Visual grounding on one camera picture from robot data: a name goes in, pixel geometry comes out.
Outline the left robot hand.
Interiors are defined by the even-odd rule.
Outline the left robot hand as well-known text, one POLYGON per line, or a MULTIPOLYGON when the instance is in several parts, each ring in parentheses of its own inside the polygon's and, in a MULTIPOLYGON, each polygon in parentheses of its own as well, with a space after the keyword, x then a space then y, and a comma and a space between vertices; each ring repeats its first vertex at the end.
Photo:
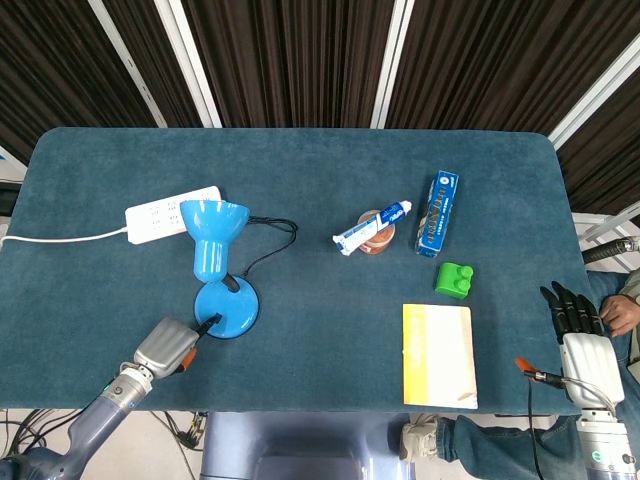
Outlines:
POLYGON ((191 362, 199 340, 222 320, 217 313, 195 328, 180 321, 163 318, 142 341, 134 353, 134 362, 146 368, 154 379, 185 370, 191 362))

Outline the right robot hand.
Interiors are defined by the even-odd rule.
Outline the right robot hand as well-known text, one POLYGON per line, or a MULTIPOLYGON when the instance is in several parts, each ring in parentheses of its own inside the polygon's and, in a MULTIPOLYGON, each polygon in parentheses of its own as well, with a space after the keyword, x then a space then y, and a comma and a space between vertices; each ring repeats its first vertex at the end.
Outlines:
POLYGON ((561 372, 540 370, 523 357, 515 364, 530 380, 564 390, 579 409, 605 411, 615 419, 625 395, 614 347, 596 307, 557 281, 542 286, 540 293, 550 311, 561 372))

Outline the blue desk lamp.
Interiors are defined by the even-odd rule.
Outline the blue desk lamp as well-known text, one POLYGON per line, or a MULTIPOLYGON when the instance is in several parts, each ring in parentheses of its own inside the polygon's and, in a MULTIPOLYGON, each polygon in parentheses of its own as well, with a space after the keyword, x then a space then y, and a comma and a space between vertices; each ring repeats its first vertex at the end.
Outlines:
POLYGON ((187 200, 180 212, 195 245, 194 276, 203 284, 194 302, 200 331, 222 340, 240 337, 254 325, 259 299, 247 280, 229 273, 228 261, 250 210, 227 201, 187 200))

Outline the person in jeans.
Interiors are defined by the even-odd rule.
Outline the person in jeans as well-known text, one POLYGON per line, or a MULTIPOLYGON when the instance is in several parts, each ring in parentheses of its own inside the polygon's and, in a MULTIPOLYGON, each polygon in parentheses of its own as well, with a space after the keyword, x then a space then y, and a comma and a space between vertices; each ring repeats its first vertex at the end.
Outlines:
MULTIPOLYGON (((592 292, 612 340, 625 399, 616 407, 640 468, 640 269, 628 274, 590 272, 592 292)), ((547 430, 481 427, 470 419, 439 418, 427 452, 458 461, 481 480, 584 480, 576 420, 559 417, 547 430)))

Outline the white power strip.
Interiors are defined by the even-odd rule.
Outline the white power strip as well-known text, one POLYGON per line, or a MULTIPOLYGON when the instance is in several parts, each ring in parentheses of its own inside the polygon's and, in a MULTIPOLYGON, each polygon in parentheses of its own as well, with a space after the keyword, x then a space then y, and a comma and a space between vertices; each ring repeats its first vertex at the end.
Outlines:
POLYGON ((217 186, 209 186, 127 208, 125 226, 128 241, 140 245, 184 233, 186 227, 180 204, 191 200, 220 201, 220 190, 217 186))

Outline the yellow white notebook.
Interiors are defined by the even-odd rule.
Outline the yellow white notebook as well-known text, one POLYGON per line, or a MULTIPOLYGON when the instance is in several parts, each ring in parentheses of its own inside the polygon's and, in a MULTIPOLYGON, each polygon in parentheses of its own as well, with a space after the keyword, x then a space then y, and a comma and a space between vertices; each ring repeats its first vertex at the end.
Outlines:
POLYGON ((405 304, 402 322, 403 402, 476 410, 470 308, 405 304))

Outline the green toy block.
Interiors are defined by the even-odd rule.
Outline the green toy block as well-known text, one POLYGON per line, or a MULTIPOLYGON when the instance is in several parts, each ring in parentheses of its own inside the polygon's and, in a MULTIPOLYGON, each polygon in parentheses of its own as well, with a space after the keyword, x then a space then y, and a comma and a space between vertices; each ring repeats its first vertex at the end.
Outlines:
POLYGON ((474 270, 469 265, 444 262, 440 265, 435 291, 456 299, 465 299, 471 289, 474 270))

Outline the white sneaker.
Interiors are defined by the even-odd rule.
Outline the white sneaker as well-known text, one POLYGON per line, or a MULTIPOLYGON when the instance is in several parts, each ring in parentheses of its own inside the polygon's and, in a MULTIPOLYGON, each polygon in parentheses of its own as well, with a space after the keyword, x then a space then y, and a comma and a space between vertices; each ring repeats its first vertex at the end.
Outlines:
POLYGON ((402 427, 399 447, 402 461, 415 463, 437 455, 438 419, 436 414, 420 414, 402 427))

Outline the blue table cloth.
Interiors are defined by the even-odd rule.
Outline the blue table cloth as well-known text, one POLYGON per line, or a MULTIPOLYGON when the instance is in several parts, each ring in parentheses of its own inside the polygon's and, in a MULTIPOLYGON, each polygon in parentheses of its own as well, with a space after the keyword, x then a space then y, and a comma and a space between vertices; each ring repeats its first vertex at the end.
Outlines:
POLYGON ((215 185, 259 225, 233 243, 259 317, 206 339, 190 369, 159 381, 153 410, 404 410, 402 308, 447 304, 441 263, 474 270, 479 409, 570 414, 565 395, 527 388, 514 360, 547 370, 559 348, 540 287, 588 294, 555 149, 536 133, 367 129, 55 128, 31 155, 0 250, 0 408, 81 408, 163 318, 193 319, 200 283, 186 234, 132 245, 126 208, 215 185), (415 242, 431 182, 459 175, 436 257, 415 242), (333 235, 408 200, 380 254, 342 255, 333 235))

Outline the blue toothpaste box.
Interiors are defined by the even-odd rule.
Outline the blue toothpaste box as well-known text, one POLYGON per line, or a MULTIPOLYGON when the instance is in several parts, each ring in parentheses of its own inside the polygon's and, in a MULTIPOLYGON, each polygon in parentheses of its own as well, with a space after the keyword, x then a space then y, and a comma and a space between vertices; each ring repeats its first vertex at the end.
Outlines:
POLYGON ((418 224, 414 247, 418 255, 436 257, 441 252, 458 184, 459 175, 445 170, 439 170, 433 178, 418 224))

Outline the white blue toothpaste tube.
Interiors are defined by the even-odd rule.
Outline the white blue toothpaste tube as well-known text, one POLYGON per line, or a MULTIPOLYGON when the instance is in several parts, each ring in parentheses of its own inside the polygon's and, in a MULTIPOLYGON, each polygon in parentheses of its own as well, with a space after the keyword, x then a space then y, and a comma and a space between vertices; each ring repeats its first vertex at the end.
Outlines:
POLYGON ((353 252, 359 250, 360 245, 371 239, 376 233, 404 219, 411 209, 412 203, 408 200, 403 200, 392 203, 382 211, 367 211, 361 215, 357 225, 341 234, 333 235, 332 241, 342 255, 350 256, 353 252))

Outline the brown round cup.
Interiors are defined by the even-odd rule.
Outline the brown round cup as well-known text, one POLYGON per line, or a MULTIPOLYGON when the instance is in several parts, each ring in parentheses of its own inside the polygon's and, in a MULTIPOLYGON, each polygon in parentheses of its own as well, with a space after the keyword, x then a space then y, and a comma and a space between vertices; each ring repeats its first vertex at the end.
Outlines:
POLYGON ((359 246, 359 250, 367 255, 377 255, 382 253, 391 243, 395 235, 396 226, 394 224, 376 233, 371 239, 359 246))

